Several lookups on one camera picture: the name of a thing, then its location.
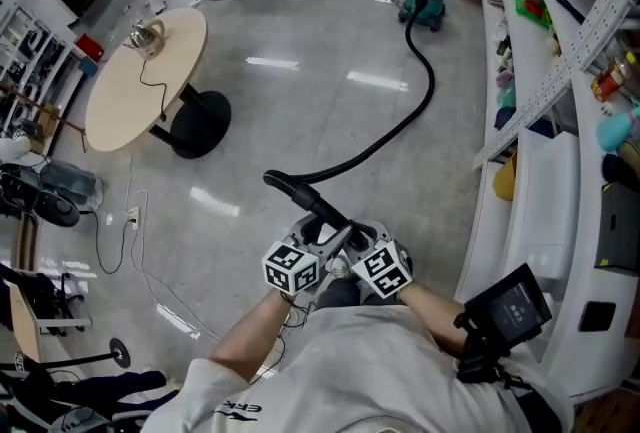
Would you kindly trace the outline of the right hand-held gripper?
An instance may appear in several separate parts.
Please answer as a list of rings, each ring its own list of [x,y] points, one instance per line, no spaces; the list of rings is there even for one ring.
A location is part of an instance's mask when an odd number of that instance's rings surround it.
[[[372,252],[352,266],[352,271],[380,298],[396,295],[413,281],[409,264],[386,226],[374,220],[349,221],[348,241],[357,252]]]

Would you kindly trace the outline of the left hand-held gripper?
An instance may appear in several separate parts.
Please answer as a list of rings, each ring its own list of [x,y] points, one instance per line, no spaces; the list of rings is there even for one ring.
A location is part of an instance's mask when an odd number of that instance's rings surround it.
[[[326,264],[349,242],[353,226],[347,224],[326,241],[319,238],[325,222],[314,214],[291,227],[290,243],[274,243],[262,257],[265,282],[284,294],[314,294],[327,272]]]

